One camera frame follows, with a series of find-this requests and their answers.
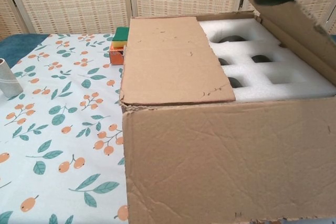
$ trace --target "open cardboard box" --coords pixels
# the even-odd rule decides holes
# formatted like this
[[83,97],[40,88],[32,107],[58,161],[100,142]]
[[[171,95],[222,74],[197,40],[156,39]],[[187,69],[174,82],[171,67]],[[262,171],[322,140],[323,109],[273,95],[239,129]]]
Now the open cardboard box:
[[[256,8],[336,85],[336,45],[297,3]],[[130,224],[336,215],[336,98],[234,102],[198,24],[251,17],[131,20],[120,93]]]

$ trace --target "foam compartment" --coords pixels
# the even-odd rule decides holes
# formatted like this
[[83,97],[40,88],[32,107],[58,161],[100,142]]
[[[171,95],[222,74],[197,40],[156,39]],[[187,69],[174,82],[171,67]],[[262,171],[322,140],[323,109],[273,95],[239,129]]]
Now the foam compartment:
[[[200,22],[200,25],[215,55],[228,63],[221,66],[225,74],[242,85],[233,88],[237,102],[336,95],[334,85],[289,49],[280,47],[280,41],[256,20],[211,20]],[[246,41],[218,43],[232,35],[239,35]],[[270,62],[255,63],[252,57],[257,55],[266,56]]]

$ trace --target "printed tablecloth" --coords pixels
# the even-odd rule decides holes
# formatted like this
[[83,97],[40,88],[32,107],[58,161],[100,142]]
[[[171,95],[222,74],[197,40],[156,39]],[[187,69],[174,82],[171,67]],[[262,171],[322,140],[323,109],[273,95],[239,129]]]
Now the printed tablecloth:
[[0,93],[0,224],[127,223],[112,34],[50,35]]

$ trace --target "teal fabric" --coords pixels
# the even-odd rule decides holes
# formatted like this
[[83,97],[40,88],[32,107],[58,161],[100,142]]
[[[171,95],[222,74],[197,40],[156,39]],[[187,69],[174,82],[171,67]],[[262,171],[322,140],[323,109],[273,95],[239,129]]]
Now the teal fabric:
[[48,34],[16,34],[0,41],[0,58],[6,60],[11,68],[29,54]]

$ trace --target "box flap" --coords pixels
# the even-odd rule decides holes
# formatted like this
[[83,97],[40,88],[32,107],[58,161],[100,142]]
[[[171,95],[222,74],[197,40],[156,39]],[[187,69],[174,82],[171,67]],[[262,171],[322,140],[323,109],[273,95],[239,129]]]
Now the box flap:
[[261,13],[278,27],[290,34],[297,42],[317,55],[326,65],[336,71],[336,44],[317,21],[297,2],[278,6],[260,6],[249,0]]
[[120,101],[131,105],[234,101],[196,17],[132,19]]

